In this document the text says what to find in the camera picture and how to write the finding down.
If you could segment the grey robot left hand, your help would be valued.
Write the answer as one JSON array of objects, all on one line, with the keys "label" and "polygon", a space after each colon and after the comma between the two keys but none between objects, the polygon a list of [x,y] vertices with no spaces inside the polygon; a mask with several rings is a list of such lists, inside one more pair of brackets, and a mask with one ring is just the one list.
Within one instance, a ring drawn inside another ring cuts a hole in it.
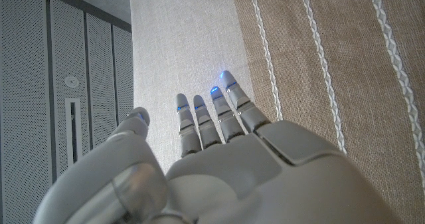
[{"label": "grey robot left hand", "polygon": [[204,100],[176,96],[182,157],[163,172],[132,110],[69,167],[35,223],[399,223],[334,145],[287,120],[271,122],[228,71]]}]

